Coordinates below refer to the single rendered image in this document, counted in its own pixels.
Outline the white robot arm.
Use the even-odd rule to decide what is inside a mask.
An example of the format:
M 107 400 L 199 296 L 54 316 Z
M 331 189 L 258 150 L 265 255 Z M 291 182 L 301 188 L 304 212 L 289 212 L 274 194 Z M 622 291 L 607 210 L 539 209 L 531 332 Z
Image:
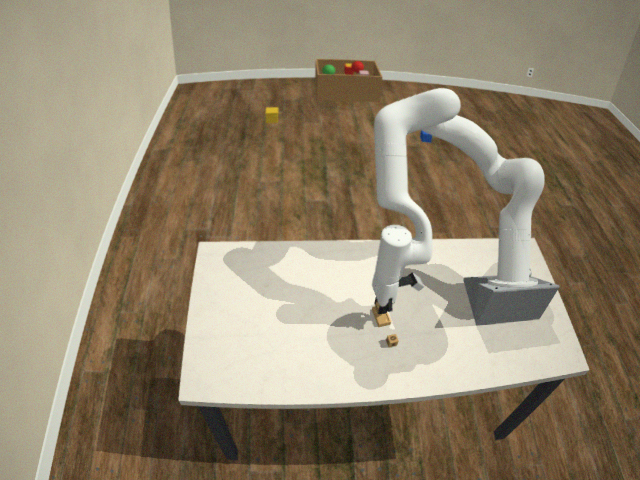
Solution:
M 384 282 L 399 281 L 398 287 L 411 285 L 417 291 L 424 288 L 413 272 L 402 277 L 406 266 L 426 264 L 432 257 L 431 224 L 408 195 L 406 135 L 422 129 L 471 157 L 494 190 L 513 194 L 499 215 L 498 278 L 490 277 L 488 283 L 501 287 L 535 286 L 538 280 L 529 277 L 531 215 L 544 187 L 543 169 L 530 158 L 501 157 L 493 139 L 472 121 L 456 116 L 459 111 L 458 96 L 439 88 L 389 104 L 376 115 L 377 201 L 383 208 L 408 216 L 415 226 L 416 237 L 412 238 L 400 225 L 385 227 L 375 274 Z

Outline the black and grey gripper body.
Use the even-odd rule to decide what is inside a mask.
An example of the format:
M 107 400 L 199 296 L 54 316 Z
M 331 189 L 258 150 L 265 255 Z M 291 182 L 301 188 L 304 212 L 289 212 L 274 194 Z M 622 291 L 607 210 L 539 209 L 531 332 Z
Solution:
M 392 304 L 395 303 L 398 293 L 399 281 L 388 283 L 380 280 L 374 273 L 372 280 L 372 288 L 378 303 L 381 307 L 387 305 L 390 298 L 392 298 Z

